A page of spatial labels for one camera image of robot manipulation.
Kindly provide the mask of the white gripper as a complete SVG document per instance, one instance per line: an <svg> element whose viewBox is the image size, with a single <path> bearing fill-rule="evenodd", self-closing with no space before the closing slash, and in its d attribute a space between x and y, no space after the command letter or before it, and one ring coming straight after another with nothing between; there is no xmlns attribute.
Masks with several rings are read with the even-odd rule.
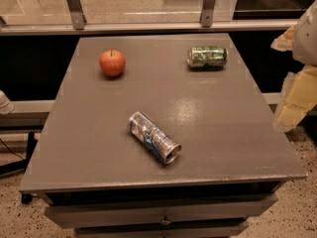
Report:
<svg viewBox="0 0 317 238"><path fill-rule="evenodd" d="M295 60L309 64L298 73L289 72L282 85L272 127L288 132L317 105L317 67L313 66L317 64L317 1L295 27L289 27L270 47L280 52L292 51Z"/></svg>

